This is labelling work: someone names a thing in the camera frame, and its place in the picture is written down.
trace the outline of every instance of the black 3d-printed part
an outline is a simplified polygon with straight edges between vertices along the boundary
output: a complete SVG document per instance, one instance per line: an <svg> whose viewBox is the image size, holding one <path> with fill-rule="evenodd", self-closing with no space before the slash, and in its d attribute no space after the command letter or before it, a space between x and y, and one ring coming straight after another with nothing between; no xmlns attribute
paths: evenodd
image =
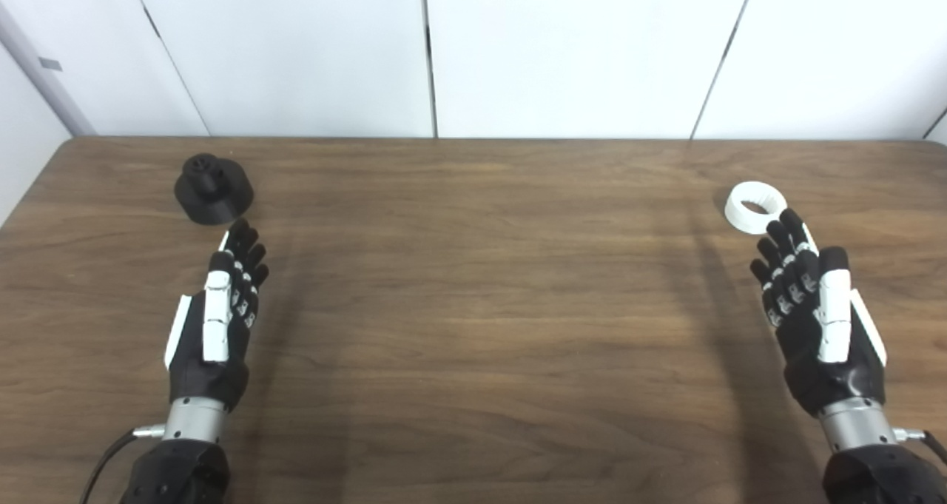
<svg viewBox="0 0 947 504"><path fill-rule="evenodd" d="M196 154L183 163L175 197L194 223L225 224L250 207L253 187L240 164L213 154Z"/></svg>

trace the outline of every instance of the robotic hand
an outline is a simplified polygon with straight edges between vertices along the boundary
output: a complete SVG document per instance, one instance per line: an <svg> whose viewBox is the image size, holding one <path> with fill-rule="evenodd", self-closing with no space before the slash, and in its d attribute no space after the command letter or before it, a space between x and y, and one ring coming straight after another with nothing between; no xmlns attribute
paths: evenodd
<svg viewBox="0 0 947 504"><path fill-rule="evenodd" d="M765 262L750 270L786 359L783 375L802 409L817 417L832 458L823 489L832 504L943 504L947 487L937 469L899 441L923 440L920 430L893 429L883 413L885 345L856 289L845 249L815 248L791 209L758 242Z"/></svg>
<svg viewBox="0 0 947 504"><path fill-rule="evenodd" d="M230 470L218 443L246 391L243 359L269 274L260 264L265 254L257 231L240 218L211 255L203 291L182 296L165 351L168 423L161 443L135 461L123 504L223 501Z"/></svg>

